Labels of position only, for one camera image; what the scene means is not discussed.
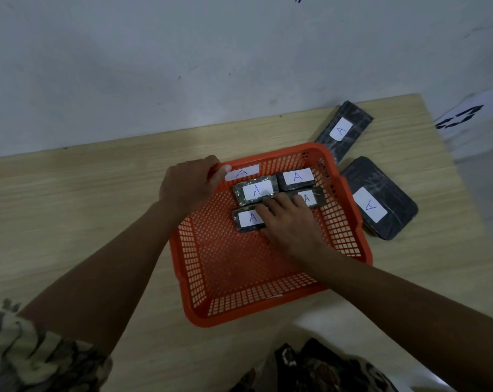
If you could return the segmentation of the person's left hand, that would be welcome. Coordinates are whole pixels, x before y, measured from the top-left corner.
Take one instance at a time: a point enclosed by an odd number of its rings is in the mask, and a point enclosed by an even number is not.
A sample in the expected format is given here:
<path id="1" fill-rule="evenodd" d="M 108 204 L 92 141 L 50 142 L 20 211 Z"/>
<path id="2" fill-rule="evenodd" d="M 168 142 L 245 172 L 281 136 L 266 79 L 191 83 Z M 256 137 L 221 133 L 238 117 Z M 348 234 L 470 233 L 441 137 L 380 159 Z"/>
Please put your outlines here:
<path id="1" fill-rule="evenodd" d="M 180 220 L 200 209 L 215 193 L 208 193 L 208 173 L 216 164 L 222 163 L 210 155 L 169 167 L 160 185 L 159 203 Z"/>

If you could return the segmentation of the person's right hand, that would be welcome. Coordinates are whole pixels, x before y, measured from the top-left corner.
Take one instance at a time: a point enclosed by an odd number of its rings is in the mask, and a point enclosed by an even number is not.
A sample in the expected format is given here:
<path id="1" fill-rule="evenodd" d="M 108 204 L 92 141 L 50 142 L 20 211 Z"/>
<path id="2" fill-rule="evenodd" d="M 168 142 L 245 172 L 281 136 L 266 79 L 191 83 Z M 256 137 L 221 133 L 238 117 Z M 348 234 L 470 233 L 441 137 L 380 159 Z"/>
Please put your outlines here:
<path id="1" fill-rule="evenodd" d="M 332 254 L 316 219 L 304 225 L 266 225 L 263 233 L 285 255 L 304 267 Z"/>

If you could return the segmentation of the orange plastic mesh basket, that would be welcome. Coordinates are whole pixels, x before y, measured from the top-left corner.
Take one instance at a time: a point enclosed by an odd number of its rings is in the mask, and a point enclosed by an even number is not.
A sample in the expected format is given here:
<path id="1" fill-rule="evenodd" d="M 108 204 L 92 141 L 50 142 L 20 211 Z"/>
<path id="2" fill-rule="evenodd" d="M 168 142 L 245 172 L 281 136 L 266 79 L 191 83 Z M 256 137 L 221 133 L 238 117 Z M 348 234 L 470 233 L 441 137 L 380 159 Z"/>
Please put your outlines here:
<path id="1" fill-rule="evenodd" d="M 239 233 L 232 187 L 255 177 L 310 167 L 328 204 L 313 210 L 324 240 L 344 255 L 373 265 L 363 219 L 329 150 L 305 143 L 226 161 L 232 170 L 259 164 L 259 174 L 225 180 L 211 199 L 186 217 L 170 238 L 175 275 L 187 319 L 202 328 L 295 301 L 325 290 L 259 231 Z"/>

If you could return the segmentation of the person's left forearm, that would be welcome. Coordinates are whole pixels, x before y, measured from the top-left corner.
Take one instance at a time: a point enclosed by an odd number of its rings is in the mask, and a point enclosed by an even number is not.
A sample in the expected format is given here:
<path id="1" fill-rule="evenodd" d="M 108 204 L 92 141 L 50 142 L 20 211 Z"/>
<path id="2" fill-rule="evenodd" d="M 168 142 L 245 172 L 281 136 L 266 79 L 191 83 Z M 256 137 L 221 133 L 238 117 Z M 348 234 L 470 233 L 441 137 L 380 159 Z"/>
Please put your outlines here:
<path id="1" fill-rule="evenodd" d="M 169 237 L 190 212 L 180 203 L 158 200 L 111 241 L 38 294 L 19 316 L 111 354 Z"/>

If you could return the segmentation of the person's right forearm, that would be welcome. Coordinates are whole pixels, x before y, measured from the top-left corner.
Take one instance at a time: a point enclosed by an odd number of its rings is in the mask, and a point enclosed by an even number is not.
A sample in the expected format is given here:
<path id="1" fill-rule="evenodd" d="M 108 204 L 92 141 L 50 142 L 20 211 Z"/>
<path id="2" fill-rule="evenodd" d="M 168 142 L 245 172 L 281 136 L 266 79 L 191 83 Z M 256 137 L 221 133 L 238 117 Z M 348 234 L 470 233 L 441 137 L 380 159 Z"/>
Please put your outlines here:
<path id="1" fill-rule="evenodd" d="M 344 256 L 325 243 L 291 256 L 458 392 L 493 392 L 493 318 Z"/>

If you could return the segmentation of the white paper label on basket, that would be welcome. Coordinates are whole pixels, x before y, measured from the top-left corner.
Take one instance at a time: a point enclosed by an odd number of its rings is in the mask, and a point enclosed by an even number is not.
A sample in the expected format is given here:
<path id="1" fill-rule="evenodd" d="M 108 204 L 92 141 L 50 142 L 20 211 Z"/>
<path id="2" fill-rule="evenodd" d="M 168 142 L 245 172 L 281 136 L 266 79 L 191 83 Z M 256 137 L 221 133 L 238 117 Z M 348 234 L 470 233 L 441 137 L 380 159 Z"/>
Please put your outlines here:
<path id="1" fill-rule="evenodd" d="M 231 170 L 225 175 L 225 181 L 230 182 L 237 179 L 243 179 L 245 177 L 250 177 L 259 174 L 260 165 L 255 164 L 248 167 Z"/>

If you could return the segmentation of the small black wrapped labelled packet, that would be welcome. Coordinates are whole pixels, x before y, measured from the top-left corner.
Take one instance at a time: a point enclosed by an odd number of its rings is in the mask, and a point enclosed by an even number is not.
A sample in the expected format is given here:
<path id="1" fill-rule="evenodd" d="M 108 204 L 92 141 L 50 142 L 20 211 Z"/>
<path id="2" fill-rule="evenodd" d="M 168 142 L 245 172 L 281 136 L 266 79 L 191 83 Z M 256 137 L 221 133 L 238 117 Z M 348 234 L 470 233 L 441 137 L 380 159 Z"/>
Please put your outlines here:
<path id="1" fill-rule="evenodd" d="M 315 177 L 310 167 L 277 172 L 275 176 L 280 192 L 304 189 L 315 185 Z"/>
<path id="2" fill-rule="evenodd" d="M 256 204 L 250 204 L 232 210 L 232 218 L 239 233 L 246 233 L 266 228 L 261 216 L 256 211 Z"/>
<path id="3" fill-rule="evenodd" d="M 309 208 L 323 207 L 328 204 L 324 190 L 320 186 L 311 186 L 308 188 L 295 189 L 285 192 L 290 199 L 299 195 L 305 201 Z"/>
<path id="4" fill-rule="evenodd" d="M 276 175 L 257 177 L 235 184 L 232 191 L 240 207 L 262 202 L 279 192 Z"/>

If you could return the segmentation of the large black wrapped labelled packet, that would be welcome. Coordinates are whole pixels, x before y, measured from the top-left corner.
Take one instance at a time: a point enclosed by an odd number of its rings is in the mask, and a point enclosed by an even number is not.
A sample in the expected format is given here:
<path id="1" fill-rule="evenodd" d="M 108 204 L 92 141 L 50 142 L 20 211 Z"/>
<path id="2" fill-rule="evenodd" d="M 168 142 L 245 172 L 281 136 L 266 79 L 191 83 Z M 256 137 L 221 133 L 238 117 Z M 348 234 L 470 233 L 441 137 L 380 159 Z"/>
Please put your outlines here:
<path id="1" fill-rule="evenodd" d="M 372 233 L 393 240 L 418 214 L 418 205 L 368 157 L 353 160 L 341 175 L 347 180 L 361 217 Z"/>

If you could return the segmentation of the long black wrapped labelled packet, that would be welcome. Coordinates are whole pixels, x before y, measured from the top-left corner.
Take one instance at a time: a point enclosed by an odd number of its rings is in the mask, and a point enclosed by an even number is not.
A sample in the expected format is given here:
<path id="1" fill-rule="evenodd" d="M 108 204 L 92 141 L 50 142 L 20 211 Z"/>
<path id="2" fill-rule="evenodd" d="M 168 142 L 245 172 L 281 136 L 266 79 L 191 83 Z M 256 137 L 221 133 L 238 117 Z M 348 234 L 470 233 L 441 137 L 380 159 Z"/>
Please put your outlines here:
<path id="1" fill-rule="evenodd" d="M 374 117 L 350 101 L 345 101 L 318 134 L 315 143 L 324 145 L 339 164 Z"/>

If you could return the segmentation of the person's camouflage clothing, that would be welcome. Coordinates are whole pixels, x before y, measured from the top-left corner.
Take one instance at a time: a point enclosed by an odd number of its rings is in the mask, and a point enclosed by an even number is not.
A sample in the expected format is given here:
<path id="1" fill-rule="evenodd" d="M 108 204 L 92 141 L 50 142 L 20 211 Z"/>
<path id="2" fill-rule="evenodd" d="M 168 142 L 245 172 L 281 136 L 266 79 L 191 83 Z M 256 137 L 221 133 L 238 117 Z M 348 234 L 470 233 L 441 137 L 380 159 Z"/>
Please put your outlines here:
<path id="1" fill-rule="evenodd" d="M 366 359 L 331 350 L 310 338 L 295 350 L 285 343 L 253 366 L 229 392 L 399 392 Z"/>

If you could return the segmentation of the white paper with black print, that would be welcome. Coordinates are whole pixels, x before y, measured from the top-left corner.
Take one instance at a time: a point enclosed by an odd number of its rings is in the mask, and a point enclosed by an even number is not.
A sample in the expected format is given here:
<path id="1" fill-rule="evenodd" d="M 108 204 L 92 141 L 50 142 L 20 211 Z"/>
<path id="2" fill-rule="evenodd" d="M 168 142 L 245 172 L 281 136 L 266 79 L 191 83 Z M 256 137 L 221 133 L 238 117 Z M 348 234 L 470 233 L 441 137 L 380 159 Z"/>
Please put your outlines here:
<path id="1" fill-rule="evenodd" d="M 493 150 L 493 89 L 467 96 L 434 125 L 455 160 Z"/>

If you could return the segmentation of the person's camouflage sleeve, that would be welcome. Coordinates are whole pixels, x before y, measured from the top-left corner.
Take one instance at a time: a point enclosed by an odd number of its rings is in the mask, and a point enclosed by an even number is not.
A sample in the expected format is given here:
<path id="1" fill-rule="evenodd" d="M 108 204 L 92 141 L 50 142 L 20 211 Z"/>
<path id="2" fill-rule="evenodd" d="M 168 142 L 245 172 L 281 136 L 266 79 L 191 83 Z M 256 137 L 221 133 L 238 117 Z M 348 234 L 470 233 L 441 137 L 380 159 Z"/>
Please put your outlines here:
<path id="1" fill-rule="evenodd" d="M 100 392 L 112 358 L 0 310 L 0 392 Z"/>

